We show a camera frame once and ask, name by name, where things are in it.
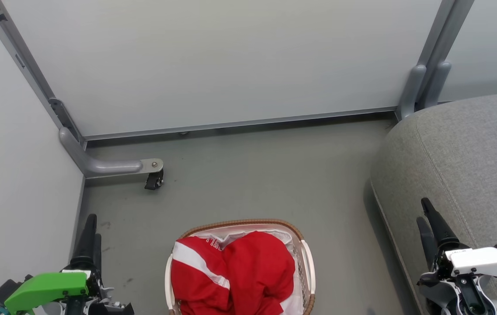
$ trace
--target white stripe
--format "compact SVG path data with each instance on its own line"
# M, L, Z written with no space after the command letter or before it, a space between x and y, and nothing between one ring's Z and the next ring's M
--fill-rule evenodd
M299 267L295 264L295 272L293 273L293 292L287 299L280 302L283 312L280 315L302 315L304 309L302 307L302 289L301 280L299 278Z
M207 275L209 279L214 281L215 284L220 285L225 289L230 289L229 281L225 277L216 275L210 271L202 256L190 247L182 243L175 242L173 248L173 259L201 271Z

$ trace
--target white panel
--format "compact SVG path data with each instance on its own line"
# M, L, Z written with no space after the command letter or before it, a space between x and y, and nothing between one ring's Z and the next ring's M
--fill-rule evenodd
M439 101L497 94L497 1L474 1L447 60Z
M0 285L68 262L82 174L0 42Z
M452 262L452 273L458 270L477 269L476 273L497 277L497 249L495 247L484 247L470 249L469 251L446 252L446 256Z
M84 136L396 106L437 0L5 0Z

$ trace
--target laundry basket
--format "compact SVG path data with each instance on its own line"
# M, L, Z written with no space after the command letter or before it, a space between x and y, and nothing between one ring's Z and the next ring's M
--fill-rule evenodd
M184 233L181 238L193 236L204 238L204 235L226 237L228 235L238 235L239 233L248 234L253 231L268 233L279 231L281 233L288 233L292 237L292 256L294 256L296 262L296 271L298 271L298 279L302 293L302 314L309 315L314 307L314 290L316 289L313 256L311 255L309 246L303 239L302 234L292 224L289 224L286 221L273 219L226 221L195 227ZM170 283L172 261L173 255L171 253L165 269L165 296L170 315L181 315L180 301L174 299L173 287Z

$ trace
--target red cloth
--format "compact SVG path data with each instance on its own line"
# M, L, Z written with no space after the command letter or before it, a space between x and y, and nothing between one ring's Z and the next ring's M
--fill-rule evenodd
M223 251L213 239L179 239L170 279L184 315L279 315L294 272L282 241L252 232Z

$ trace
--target gray floor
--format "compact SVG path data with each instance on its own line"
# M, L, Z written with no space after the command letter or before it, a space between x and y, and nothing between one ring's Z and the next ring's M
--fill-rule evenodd
M313 253L313 314L415 314L380 216L364 198L372 158L393 123L374 118L90 147L103 159L165 161L159 191L143 189L144 177L86 187L80 222L98 215L105 284L137 314L166 315L164 267L176 238L217 221L279 218L300 229Z

